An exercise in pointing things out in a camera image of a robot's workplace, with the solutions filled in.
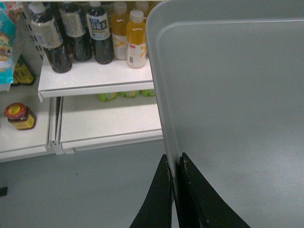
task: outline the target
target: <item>gray tray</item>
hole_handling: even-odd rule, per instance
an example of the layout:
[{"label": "gray tray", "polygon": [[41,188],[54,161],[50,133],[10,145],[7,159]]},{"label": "gray tray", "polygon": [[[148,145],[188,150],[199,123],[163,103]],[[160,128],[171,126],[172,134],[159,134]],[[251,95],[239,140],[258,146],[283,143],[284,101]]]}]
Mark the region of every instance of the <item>gray tray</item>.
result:
[{"label": "gray tray", "polygon": [[171,169],[251,228],[304,224],[304,1],[166,0],[147,41]]}]

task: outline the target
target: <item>colorful package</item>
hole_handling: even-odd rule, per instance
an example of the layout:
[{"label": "colorful package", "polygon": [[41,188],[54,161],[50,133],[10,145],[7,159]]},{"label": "colorful package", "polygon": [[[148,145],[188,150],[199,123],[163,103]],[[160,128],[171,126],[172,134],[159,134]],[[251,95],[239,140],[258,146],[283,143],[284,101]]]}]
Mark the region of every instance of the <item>colorful package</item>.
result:
[{"label": "colorful package", "polygon": [[12,49],[21,10],[21,3],[0,2],[0,84],[13,82]]}]

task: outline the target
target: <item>jar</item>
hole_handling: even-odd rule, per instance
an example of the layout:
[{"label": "jar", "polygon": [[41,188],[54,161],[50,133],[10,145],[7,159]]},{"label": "jar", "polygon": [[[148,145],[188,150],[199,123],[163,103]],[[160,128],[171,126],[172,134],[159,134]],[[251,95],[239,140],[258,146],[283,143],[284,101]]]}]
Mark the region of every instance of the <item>jar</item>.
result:
[{"label": "jar", "polygon": [[36,116],[22,103],[12,103],[6,107],[4,114],[8,122],[18,130],[32,129],[36,123]]}]

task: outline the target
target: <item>dark bottle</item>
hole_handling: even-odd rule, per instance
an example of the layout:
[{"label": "dark bottle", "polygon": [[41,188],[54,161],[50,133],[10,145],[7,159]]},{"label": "dark bottle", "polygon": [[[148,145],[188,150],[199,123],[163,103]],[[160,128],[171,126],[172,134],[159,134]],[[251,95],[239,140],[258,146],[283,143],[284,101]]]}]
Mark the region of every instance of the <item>dark bottle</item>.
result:
[{"label": "dark bottle", "polygon": [[71,42],[70,37],[68,37],[66,34],[65,27],[63,26],[63,22],[62,22],[62,19],[61,19],[60,13],[59,13],[59,9],[58,9],[58,5],[61,3],[49,2],[49,1],[43,1],[42,3],[44,5],[44,7],[46,8],[46,12],[52,14],[57,22],[60,34],[63,39],[63,43],[66,46],[67,54],[68,55],[72,54],[72,48],[70,45],[70,42]]},{"label": "dark bottle", "polygon": [[95,59],[100,64],[111,63],[114,58],[112,37],[107,12],[99,1],[90,2],[86,21],[92,38]]},{"label": "dark bottle", "polygon": [[32,2],[29,8],[34,12],[32,28],[37,40],[43,46],[52,69],[57,73],[69,71],[72,64],[54,16],[46,12],[42,2]]},{"label": "dark bottle", "polygon": [[64,1],[59,11],[66,34],[70,38],[74,59],[88,61],[92,57],[90,33],[85,26],[81,9],[70,1]]}]

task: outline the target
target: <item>metal shelving unit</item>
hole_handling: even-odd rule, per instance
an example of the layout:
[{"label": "metal shelving unit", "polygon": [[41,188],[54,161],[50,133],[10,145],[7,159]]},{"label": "metal shelving unit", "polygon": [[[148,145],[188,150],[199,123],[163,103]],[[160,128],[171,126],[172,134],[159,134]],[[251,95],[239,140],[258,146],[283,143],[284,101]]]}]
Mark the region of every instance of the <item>metal shelving unit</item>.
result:
[{"label": "metal shelving unit", "polygon": [[97,95],[62,100],[60,144],[65,153],[162,139],[155,97],[118,97],[103,103]]},{"label": "metal shelving unit", "polygon": [[64,74],[54,72],[45,57],[42,64],[38,94],[45,97],[88,95],[140,89],[152,89],[150,62],[143,68],[132,69],[126,61],[114,59],[107,65],[92,57],[87,62],[72,60],[72,69]]},{"label": "metal shelving unit", "polygon": [[21,102],[30,107],[37,120],[33,129],[21,131],[8,122],[4,112],[0,112],[0,162],[54,153],[49,146],[55,137],[54,99],[40,103],[37,87],[38,83],[1,92],[0,110],[13,102]]}]

